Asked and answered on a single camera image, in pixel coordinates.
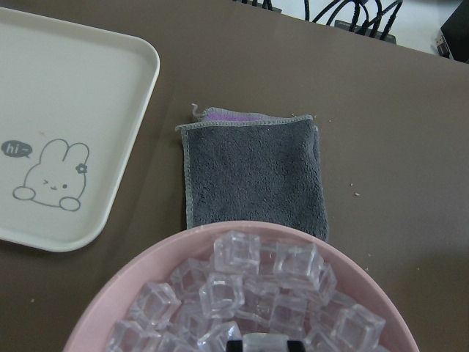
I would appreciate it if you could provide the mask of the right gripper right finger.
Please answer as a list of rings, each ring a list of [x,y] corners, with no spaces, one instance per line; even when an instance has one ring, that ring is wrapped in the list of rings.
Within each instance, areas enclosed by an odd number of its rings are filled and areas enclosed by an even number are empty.
[[[303,342],[300,340],[288,340],[287,349],[289,352],[303,352]]]

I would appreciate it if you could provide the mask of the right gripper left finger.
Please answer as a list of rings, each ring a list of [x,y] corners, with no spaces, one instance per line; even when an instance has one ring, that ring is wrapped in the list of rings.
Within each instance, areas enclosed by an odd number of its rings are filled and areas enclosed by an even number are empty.
[[[228,340],[226,342],[226,352],[243,352],[243,341]]]

